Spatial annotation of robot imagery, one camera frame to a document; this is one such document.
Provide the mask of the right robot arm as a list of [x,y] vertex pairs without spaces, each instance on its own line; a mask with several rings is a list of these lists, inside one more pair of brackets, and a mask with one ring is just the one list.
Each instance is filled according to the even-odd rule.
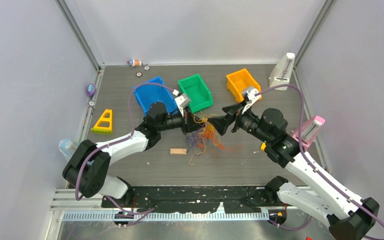
[[241,104],[223,108],[224,116],[210,117],[208,122],[220,135],[230,125],[262,141],[261,150],[268,158],[310,187],[314,194],[301,190],[286,178],[276,176],[266,184],[265,198],[271,205],[292,205],[328,227],[336,240],[361,240],[375,225],[380,205],[373,198],[361,198],[328,174],[299,146],[286,131],[288,122],[276,108],[267,108],[258,117]]

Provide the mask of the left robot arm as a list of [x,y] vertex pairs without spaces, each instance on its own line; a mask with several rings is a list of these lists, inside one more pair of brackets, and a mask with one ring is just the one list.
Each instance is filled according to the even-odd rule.
[[60,141],[59,149],[68,160],[62,177],[72,186],[80,182],[80,196],[109,196],[121,207],[128,207],[134,199],[133,188],[122,178],[108,175],[109,166],[129,155],[151,149],[161,139],[162,131],[181,129],[186,134],[200,128],[198,117],[189,107],[181,113],[172,113],[167,111],[164,103],[154,102],[133,133],[100,143],[89,139],[81,143],[70,139]]

